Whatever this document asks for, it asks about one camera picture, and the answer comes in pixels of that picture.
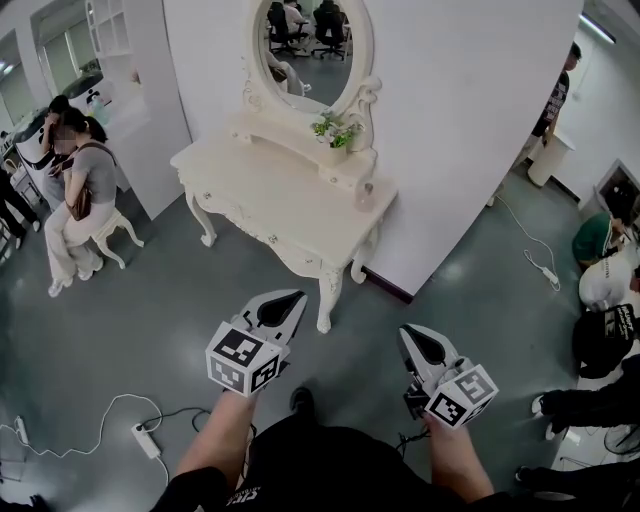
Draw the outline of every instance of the woman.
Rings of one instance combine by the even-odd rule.
[[[62,162],[69,158],[69,154],[75,150],[73,148],[69,153],[58,153],[55,148],[55,130],[60,115],[69,110],[69,100],[66,96],[56,96],[49,104],[49,113],[44,120],[44,133],[42,135],[42,154],[46,155],[49,151],[53,151],[55,156],[51,162],[51,169],[44,176],[43,193],[52,210],[55,210],[64,203],[64,179],[62,177]]]
[[[55,137],[57,153],[78,149],[70,156],[74,158],[72,167],[64,171],[65,202],[44,226],[53,277],[49,287],[51,297],[57,297],[63,287],[71,286],[76,273],[87,281],[102,268],[102,258],[84,244],[109,220],[116,199],[116,162],[103,145],[107,136],[102,126],[71,108],[60,116]],[[76,221],[69,208],[75,206],[84,185],[91,193],[91,213]]]

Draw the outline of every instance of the ornate mirror frame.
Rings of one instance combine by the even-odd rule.
[[[285,123],[312,137],[310,125],[317,114],[293,108],[281,98],[271,77],[266,74],[266,58],[262,53],[261,37],[264,34],[264,20],[271,0],[250,0],[247,24],[246,57],[248,80],[243,97],[246,108],[274,121]],[[381,81],[371,76],[373,68],[374,38],[369,13],[363,0],[346,0],[341,7],[349,18],[353,33],[353,63],[351,74],[342,95],[329,109],[345,121],[357,122],[363,130],[351,145],[351,152],[371,149],[373,144],[373,122],[371,103],[377,100],[376,91],[382,87]]]

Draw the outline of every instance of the office chair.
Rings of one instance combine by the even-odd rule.
[[[289,33],[289,26],[287,25],[287,16],[284,11],[284,6],[280,2],[273,2],[271,9],[267,14],[269,23],[271,23],[271,32],[269,33],[269,51],[274,55],[278,53],[287,52],[293,57],[297,57],[296,52],[300,51],[299,48],[291,46],[291,41],[300,41],[307,37],[307,34],[302,33],[302,25],[298,29],[297,34]],[[271,43],[279,43],[280,48],[273,48]]]
[[[327,54],[338,55],[345,58],[345,51],[342,50],[342,43],[344,43],[344,16],[341,16],[341,12],[337,6],[334,6],[336,10],[329,11],[322,7],[316,9],[313,16],[318,24],[316,28],[316,39],[322,44],[327,45],[325,48],[316,48],[311,52],[312,55],[320,53],[320,59],[324,60],[324,56]],[[327,32],[331,30],[331,37],[327,36]]]

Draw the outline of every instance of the table leg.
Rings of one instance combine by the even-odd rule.
[[[362,271],[362,267],[373,259],[373,255],[378,247],[378,225],[371,230],[369,238],[360,246],[356,257],[351,265],[351,278],[358,284],[364,283],[367,275]]]
[[[342,275],[344,269],[328,268],[320,275],[320,312],[318,313],[318,330],[327,334],[331,330],[329,315],[335,307],[342,291]]]
[[[202,243],[207,247],[211,247],[213,245],[213,242],[216,241],[217,237],[216,232],[211,225],[211,221],[209,220],[207,213],[202,208],[200,208],[200,205],[198,204],[198,201],[196,201],[196,196],[194,195],[194,193],[187,189],[185,195],[191,213],[193,213],[193,216],[204,228],[204,235],[200,237],[200,240],[202,240]]]

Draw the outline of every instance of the white cable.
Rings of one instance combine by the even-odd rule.
[[[58,453],[56,453],[54,451],[51,451],[51,450],[44,450],[43,452],[38,452],[31,445],[22,442],[22,439],[20,439],[20,436],[18,436],[17,429],[15,428],[15,426],[16,426],[15,425],[15,421],[13,422],[13,427],[14,428],[11,428],[9,425],[0,425],[0,429],[6,428],[8,430],[11,430],[11,432],[13,432],[16,435],[16,437],[18,437],[18,442],[22,446],[26,446],[27,448],[29,448],[33,453],[35,453],[38,456],[42,456],[42,455],[45,455],[47,453],[50,453],[51,455],[57,457],[58,459],[63,459],[64,457],[66,457],[70,453],[77,453],[78,455],[91,455],[98,448],[100,448],[100,445],[102,444],[102,433],[103,433],[103,430],[104,430],[105,420],[107,419],[107,415],[109,414],[109,411],[111,411],[111,408],[113,407],[113,404],[116,403],[116,401],[119,400],[120,398],[138,398],[140,400],[146,400],[147,402],[149,402],[151,405],[153,405],[155,407],[156,411],[158,411],[158,416],[160,417],[160,419],[158,420],[158,424],[155,427],[153,427],[151,430],[147,430],[147,432],[153,432],[154,430],[156,430],[162,424],[162,411],[153,402],[153,400],[151,400],[150,398],[147,398],[146,396],[139,396],[139,395],[133,395],[133,394],[130,394],[130,393],[125,393],[124,395],[118,395],[113,400],[111,400],[111,404],[109,405],[109,408],[107,409],[107,412],[105,412],[104,415],[102,416],[102,422],[100,423],[100,435],[98,436],[98,444],[96,444],[88,452],[83,452],[81,450],[76,450],[74,448],[71,448],[71,449],[67,450],[62,455],[60,455],[60,454],[58,454]]]
[[[167,465],[163,462],[162,458],[160,457],[160,455],[158,455],[156,457],[156,460],[162,464],[162,467],[164,468],[164,472],[167,475],[167,485],[165,487],[169,487],[169,470],[167,469]]]
[[[525,235],[527,235],[527,237],[529,239],[533,240],[534,242],[539,243],[540,245],[544,245],[547,248],[547,250],[549,251],[549,254],[551,254],[551,268],[553,269],[553,273],[551,273],[551,271],[548,268],[541,267],[535,261],[533,261],[533,258],[531,257],[531,253],[529,252],[528,249],[524,250],[524,257],[527,258],[529,260],[529,262],[534,267],[536,267],[538,270],[540,270],[540,272],[542,272],[547,279],[549,279],[549,284],[551,284],[551,288],[553,288],[555,291],[559,292],[560,291],[560,278],[558,277],[558,272],[556,271],[556,262],[555,262],[555,258],[553,257],[553,251],[551,250],[551,247],[549,247],[547,244],[545,244],[542,240],[538,240],[537,238],[534,238],[529,233],[527,233],[527,230],[524,229],[524,226],[522,224],[520,224],[520,221],[518,220],[518,217],[516,217],[515,213],[513,213],[513,210],[511,209],[511,207],[507,204],[507,202],[504,199],[502,199],[500,196],[496,196],[496,199],[498,199],[500,202],[502,202],[502,204],[504,204],[507,207],[507,209],[509,210],[509,213],[511,213],[511,216],[513,217],[513,220],[516,221],[516,224],[518,224],[518,226],[520,226],[520,229],[522,230],[522,232]]]

